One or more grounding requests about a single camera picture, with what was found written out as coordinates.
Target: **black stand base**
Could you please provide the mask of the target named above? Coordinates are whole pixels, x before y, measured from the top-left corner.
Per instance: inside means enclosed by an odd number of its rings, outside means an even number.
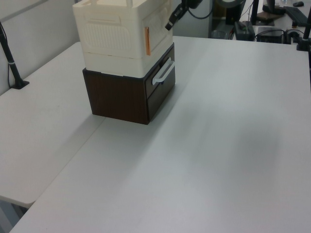
[[[297,43],[298,44],[297,44],[296,49],[298,51],[305,51],[305,52],[310,51],[310,41],[309,40],[304,40],[300,37],[300,38],[298,38]]]
[[[23,87],[25,87],[25,86],[27,86],[27,85],[29,84],[28,81],[23,81],[23,82],[24,82],[24,83],[23,83],[22,85],[18,85],[18,86],[13,85],[13,86],[11,86],[11,88],[20,90],[20,89],[22,89]]]

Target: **drawer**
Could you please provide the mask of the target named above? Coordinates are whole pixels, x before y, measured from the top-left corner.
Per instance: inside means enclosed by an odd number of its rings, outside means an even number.
[[[146,98],[149,98],[150,95],[154,92],[157,88],[159,83],[153,85],[152,80],[154,79],[155,75],[160,71],[160,69],[164,66],[164,64],[171,59],[172,61],[175,60],[174,56],[174,47],[165,53],[161,59],[155,64],[155,66],[151,69],[151,73],[147,74],[148,78],[146,79],[145,86],[146,86]]]
[[[152,95],[147,99],[149,120],[151,120],[159,109],[160,105],[163,103],[170,90],[175,85],[175,68],[173,68],[164,82],[159,83],[152,93]]]

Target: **black lamp stand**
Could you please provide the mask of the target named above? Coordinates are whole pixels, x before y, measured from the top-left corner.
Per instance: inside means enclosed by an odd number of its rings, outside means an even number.
[[[18,89],[18,90],[22,89],[24,86],[28,85],[29,82],[21,79],[19,75],[18,69],[16,67],[15,61],[13,59],[12,53],[10,51],[10,48],[9,48],[7,39],[5,37],[4,31],[2,30],[2,27],[0,28],[0,42],[1,42],[4,54],[6,56],[6,59],[8,60],[8,64],[15,78],[15,84],[11,86],[11,88]]]
[[[305,32],[303,33],[303,37],[299,38],[298,40],[298,45],[297,45],[297,50],[298,51],[310,51],[310,42],[309,42],[309,35],[310,35],[310,30],[311,30],[311,7],[309,11],[309,16],[307,19],[307,25]]]

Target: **computer mouse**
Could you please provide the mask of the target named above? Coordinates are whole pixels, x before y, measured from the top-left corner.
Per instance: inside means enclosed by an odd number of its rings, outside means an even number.
[[[299,7],[299,6],[303,6],[303,5],[304,5],[303,1],[293,3],[293,6],[295,6],[295,7]]]

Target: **black cable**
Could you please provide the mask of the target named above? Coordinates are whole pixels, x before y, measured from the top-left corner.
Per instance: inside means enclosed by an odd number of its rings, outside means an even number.
[[[251,7],[249,8],[249,11],[248,11],[248,20],[247,22],[249,22],[249,15],[251,14]]]
[[[192,16],[193,16],[194,18],[196,18],[196,19],[206,19],[206,18],[208,18],[208,17],[213,13],[214,5],[215,5],[215,0],[213,0],[213,2],[212,2],[212,9],[211,9],[210,13],[209,13],[207,16],[205,16],[205,17],[197,17],[197,16],[195,16],[195,15],[190,11],[190,9],[188,9],[188,12],[190,13],[190,15],[192,15]]]
[[[289,31],[298,31],[298,32],[300,32],[300,33],[302,33],[302,34],[303,34],[303,32],[302,32],[302,31],[300,31],[300,30],[298,30],[298,29],[289,29],[289,30],[288,30],[288,32],[289,32]]]
[[[260,32],[260,33],[258,33],[257,35],[255,35],[255,38],[256,38],[257,36],[259,36],[259,35],[263,35],[263,34],[271,33],[271,32],[278,32],[278,31],[282,31],[283,33],[285,32],[285,31],[282,30],[282,29],[266,30],[266,31]]]
[[[247,13],[247,11],[249,10],[249,8],[252,7],[253,3],[254,3],[254,2],[252,2],[252,4],[246,9],[246,11],[240,16],[240,18],[242,18],[242,16],[245,15],[245,14]]]

